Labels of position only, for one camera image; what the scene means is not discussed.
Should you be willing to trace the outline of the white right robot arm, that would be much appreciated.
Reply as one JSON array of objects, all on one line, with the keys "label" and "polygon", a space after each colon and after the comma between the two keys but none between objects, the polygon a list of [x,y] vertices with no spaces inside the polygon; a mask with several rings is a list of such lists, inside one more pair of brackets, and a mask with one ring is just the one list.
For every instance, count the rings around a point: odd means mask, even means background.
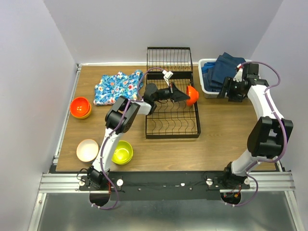
[{"label": "white right robot arm", "polygon": [[257,116],[257,123],[247,139],[247,149],[224,168],[221,183],[228,189],[243,185],[257,165],[278,162],[286,152],[294,127],[277,109],[270,94],[272,86],[259,76],[259,65],[261,62],[238,64],[235,76],[224,79],[217,95],[227,97],[230,102],[249,99]]}]

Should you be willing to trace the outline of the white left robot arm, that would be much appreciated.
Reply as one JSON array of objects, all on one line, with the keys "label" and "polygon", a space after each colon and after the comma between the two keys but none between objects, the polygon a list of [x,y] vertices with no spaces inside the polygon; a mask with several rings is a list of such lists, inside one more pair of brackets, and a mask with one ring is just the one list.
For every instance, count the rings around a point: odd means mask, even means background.
[{"label": "white left robot arm", "polygon": [[98,155],[87,170],[90,185],[102,190],[108,179],[112,156],[122,135],[130,129],[136,115],[151,115],[156,110],[157,101],[171,100],[174,102],[191,99],[189,88],[183,92],[172,82],[167,88],[158,89],[154,83],[147,84],[141,100],[129,100],[120,96],[105,116],[105,134]]}]

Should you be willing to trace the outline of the orange-red bowl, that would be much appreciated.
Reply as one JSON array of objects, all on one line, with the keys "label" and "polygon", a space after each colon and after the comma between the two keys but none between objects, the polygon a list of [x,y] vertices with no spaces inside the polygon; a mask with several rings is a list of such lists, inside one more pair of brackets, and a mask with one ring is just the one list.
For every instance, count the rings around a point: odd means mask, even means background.
[{"label": "orange-red bowl", "polygon": [[190,97],[186,100],[187,106],[194,105],[199,99],[199,92],[192,86],[187,86],[186,94]]},{"label": "orange-red bowl", "polygon": [[90,107],[90,102],[85,97],[74,98],[70,104],[70,113],[74,110],[77,110],[77,115],[84,115],[88,108]]}]

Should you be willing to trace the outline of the black wire dish rack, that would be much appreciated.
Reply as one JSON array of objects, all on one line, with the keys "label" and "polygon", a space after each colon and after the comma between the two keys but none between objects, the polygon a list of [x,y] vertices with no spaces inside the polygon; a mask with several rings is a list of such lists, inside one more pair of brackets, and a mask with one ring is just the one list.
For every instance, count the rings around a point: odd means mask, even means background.
[{"label": "black wire dish rack", "polygon": [[194,89],[189,47],[148,47],[146,99],[156,108],[145,119],[148,139],[196,139],[201,133],[197,103],[189,103]]}]

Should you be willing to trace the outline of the yellow-orange bowl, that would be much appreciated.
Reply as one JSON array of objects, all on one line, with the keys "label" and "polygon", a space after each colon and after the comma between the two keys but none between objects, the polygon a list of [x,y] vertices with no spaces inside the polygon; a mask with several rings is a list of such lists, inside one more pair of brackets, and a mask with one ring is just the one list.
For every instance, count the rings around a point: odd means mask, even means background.
[{"label": "yellow-orange bowl", "polygon": [[84,115],[77,115],[77,110],[72,111],[71,114],[73,117],[77,119],[85,119],[90,116],[91,112],[92,112],[92,107],[90,106]]}]

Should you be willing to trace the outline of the white plastic basket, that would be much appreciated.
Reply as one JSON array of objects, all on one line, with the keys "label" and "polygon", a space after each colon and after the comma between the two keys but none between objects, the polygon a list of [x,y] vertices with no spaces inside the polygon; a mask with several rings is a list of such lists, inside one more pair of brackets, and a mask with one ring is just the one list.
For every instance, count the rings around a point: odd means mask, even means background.
[{"label": "white plastic basket", "polygon": [[216,98],[225,78],[235,77],[236,66],[248,61],[241,57],[228,58],[222,55],[217,59],[200,59],[198,70],[205,98]]}]

